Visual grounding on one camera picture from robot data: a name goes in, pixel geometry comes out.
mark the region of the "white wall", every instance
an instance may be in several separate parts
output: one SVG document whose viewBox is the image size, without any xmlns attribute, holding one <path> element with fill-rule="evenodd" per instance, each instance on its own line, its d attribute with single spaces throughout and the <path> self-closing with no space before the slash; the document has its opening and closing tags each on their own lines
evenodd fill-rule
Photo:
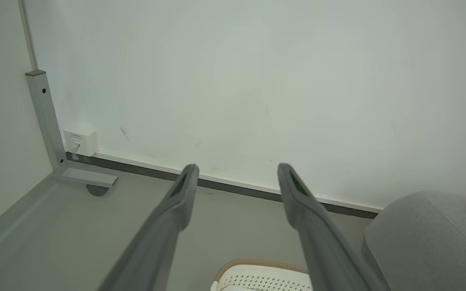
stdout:
<svg viewBox="0 0 466 291">
<path fill-rule="evenodd" d="M 24 73 L 32 65 L 17 0 L 0 0 L 0 215 L 52 172 Z"/>
<path fill-rule="evenodd" d="M 466 1 L 30 0 L 61 129 L 101 153 L 384 207 L 466 195 Z"/>
</svg>

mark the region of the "gray floor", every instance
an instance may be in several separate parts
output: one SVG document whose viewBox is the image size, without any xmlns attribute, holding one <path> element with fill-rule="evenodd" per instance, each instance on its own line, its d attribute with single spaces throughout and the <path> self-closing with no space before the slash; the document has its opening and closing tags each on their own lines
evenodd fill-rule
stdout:
<svg viewBox="0 0 466 291">
<path fill-rule="evenodd" d="M 120 176 L 104 197 L 91 196 L 81 184 L 59 181 L 46 181 L 28 195 L 38 201 L 0 233 L 0 290 L 95 290 L 172 184 L 97 170 Z M 331 217 L 359 250 L 371 220 L 335 213 Z M 179 236 L 167 290 L 207 291 L 218 269 L 235 258 L 305 266 L 283 204 L 198 188 L 192 220 Z"/>
</svg>

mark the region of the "baseboard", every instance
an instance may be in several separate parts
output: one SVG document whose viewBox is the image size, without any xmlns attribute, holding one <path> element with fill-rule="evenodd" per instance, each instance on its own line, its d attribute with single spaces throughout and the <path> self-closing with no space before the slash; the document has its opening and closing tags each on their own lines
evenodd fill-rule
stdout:
<svg viewBox="0 0 466 291">
<path fill-rule="evenodd" d="M 157 170 L 165 173 L 172 173 L 178 175 L 181 173 L 182 168 L 178 167 L 172 167 L 172 166 L 167 166 L 165 164 L 159 164 L 156 162 L 150 162 L 147 160 L 141 160 L 138 158 L 133 158 L 129 156 L 124 156 L 116 153 L 111 153 L 108 151 L 101 151 L 99 150 L 93 157 L 96 158 L 101 158 L 103 160 L 110 160 L 113 162 L 120 162 L 122 164 L 131 164 L 133 166 L 138 166 L 146 169 L 152 169 L 152 170 Z M 253 182 L 248 182 L 248 181 L 242 181 L 242 180 L 237 180 L 237 179 L 232 179 L 229 177 L 222 177 L 219 175 L 212 175 L 209 173 L 200 173 L 199 174 L 199 179 L 205 180 L 205 181 L 210 181 L 210 182 L 215 182 L 215 183 L 221 183 L 221 184 L 226 184 L 230 186 L 236 186 L 240 188 L 247 188 L 251 190 L 257 190 L 265 193 L 272 193 L 272 194 L 277 194 L 280 195 L 280 189 L 274 186 L 267 186 L 263 184 L 257 184 Z M 380 213 L 382 208 L 375 207 L 375 206 L 370 206 L 370 205 L 363 205 L 360 203 L 355 203 L 351 201 L 345 201 L 345 200 L 338 200 L 338 199 L 326 199 L 323 197 L 317 197 L 315 196 L 316 200 L 321 203 L 326 203 L 329 205 L 334 205 L 334 206 L 341 206 L 341 207 L 346 207 L 346 208 L 351 208 L 351 209 L 356 209 L 356 210 L 362 210 L 362 211 L 368 211 L 368 212 L 373 212 L 373 213 Z"/>
</svg>

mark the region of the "dark baseboard trim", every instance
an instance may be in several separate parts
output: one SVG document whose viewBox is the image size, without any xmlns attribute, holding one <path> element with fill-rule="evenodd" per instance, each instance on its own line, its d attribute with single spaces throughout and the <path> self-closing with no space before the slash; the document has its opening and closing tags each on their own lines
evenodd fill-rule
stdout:
<svg viewBox="0 0 466 291">
<path fill-rule="evenodd" d="M 126 173 L 134 173 L 138 175 L 145 175 L 148 177 L 157 177 L 163 180 L 170 180 L 175 181 L 177 178 L 177 174 L 174 173 L 167 173 L 159 170 L 147 169 L 144 167 L 133 166 L 131 164 L 124 164 L 122 162 L 114 162 L 111 160 L 104 160 L 102 158 L 97 157 L 88 157 L 88 156 L 81 156 L 76 155 L 76 160 L 73 159 L 73 154 L 70 152 L 66 153 L 68 160 L 72 160 L 74 162 L 81 162 L 83 164 L 91 164 L 93 166 L 107 168 L 112 170 L 118 170 Z M 215 190 L 221 190 L 241 195 L 247 195 L 251 197 L 257 197 L 267 200 L 279 201 L 282 202 L 282 197 L 279 194 L 268 193 L 260 190 L 253 190 L 249 188 L 239 187 L 239 186 L 232 186 L 228 184 L 207 181 L 199 179 L 198 185 L 204 188 L 210 188 Z M 345 215 L 352 215 L 355 217 L 362 217 L 368 219 L 374 219 L 377 216 L 377 213 L 358 210 L 343 206 L 331 205 L 327 203 L 322 203 L 322 205 L 328 210 L 329 212 L 340 213 Z"/>
</svg>

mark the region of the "power cord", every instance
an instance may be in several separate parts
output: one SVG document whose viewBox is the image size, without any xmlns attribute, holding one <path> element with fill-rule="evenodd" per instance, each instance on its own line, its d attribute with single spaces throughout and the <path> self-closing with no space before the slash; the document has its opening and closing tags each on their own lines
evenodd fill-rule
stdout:
<svg viewBox="0 0 466 291">
<path fill-rule="evenodd" d="M 68 149 L 69 152 L 71 151 L 74 151 L 76 149 L 78 149 L 80 147 L 80 144 L 76 144 L 74 147 L 72 147 L 71 149 Z"/>
</svg>

